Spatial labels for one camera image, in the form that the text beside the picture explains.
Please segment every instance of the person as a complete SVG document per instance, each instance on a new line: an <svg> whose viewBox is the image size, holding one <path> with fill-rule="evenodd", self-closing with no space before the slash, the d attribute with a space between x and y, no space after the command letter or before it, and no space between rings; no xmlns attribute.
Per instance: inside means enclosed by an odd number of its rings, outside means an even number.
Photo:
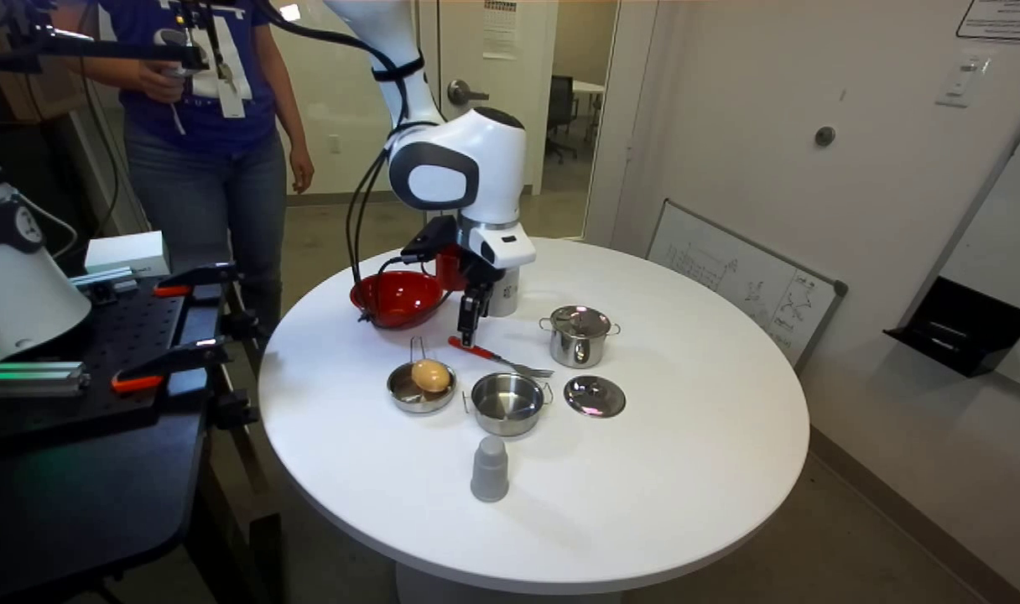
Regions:
<svg viewBox="0 0 1020 604"><path fill-rule="evenodd" d="M92 4L109 10L121 43L188 42L170 0L58 0L53 23L81 32ZM202 70L133 56L79 65L83 79L121 90L130 189L165 233L170 272L234 263L246 307L271 334L283 312L284 165L291 190L304 190L312 156L269 4L195 8Z"/></svg>

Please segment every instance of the round table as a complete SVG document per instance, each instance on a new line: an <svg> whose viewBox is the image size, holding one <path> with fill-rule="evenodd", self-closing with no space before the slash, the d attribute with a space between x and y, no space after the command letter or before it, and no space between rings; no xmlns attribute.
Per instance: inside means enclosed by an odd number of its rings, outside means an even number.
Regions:
<svg viewBox="0 0 1020 604"><path fill-rule="evenodd" d="M484 432L464 396L505 365L448 345L458 297L417 328L379 334L349 290L345 269L278 322L257 374L263 424L317 511L426 577L563 599L657 584L735 552L802 474L802 387L745 312L637 254L536 237L516 312L484 319L476 345L558 374L542 424L507 440L511 492L481 505L470 474ZM600 365L552 358L545 319L558 307L615 319ZM385 392L417 336L458 374L458 400L434 415L407 415ZM625 413L566 406L575 377L618 382Z"/></svg>

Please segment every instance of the black chair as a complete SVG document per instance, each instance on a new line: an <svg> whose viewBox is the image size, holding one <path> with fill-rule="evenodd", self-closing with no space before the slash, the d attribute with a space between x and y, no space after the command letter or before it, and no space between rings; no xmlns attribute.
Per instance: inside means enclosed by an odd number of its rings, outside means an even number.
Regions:
<svg viewBox="0 0 1020 604"><path fill-rule="evenodd" d="M576 158L575 137L575 79L554 73L552 79L552 100L548 100L548 156L563 160L563 156Z"/></svg>

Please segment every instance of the jeans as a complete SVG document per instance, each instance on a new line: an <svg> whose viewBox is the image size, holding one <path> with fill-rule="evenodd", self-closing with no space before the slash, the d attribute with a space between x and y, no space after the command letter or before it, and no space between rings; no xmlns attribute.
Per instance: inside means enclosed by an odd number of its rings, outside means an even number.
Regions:
<svg viewBox="0 0 1020 604"><path fill-rule="evenodd" d="M234 263L246 307L276 328L284 221L278 134L250 150L190 156L128 124L124 145L133 194L147 221L165 233L170 272Z"/></svg>

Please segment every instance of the stainless steel pot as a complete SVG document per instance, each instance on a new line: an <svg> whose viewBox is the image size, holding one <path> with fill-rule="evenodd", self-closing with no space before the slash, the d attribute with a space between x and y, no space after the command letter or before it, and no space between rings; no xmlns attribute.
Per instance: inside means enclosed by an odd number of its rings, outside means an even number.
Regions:
<svg viewBox="0 0 1020 604"><path fill-rule="evenodd" d="M542 326L552 328L552 358L572 370L597 365L608 336L618 328L605 312L587 307L562 307Z"/></svg>

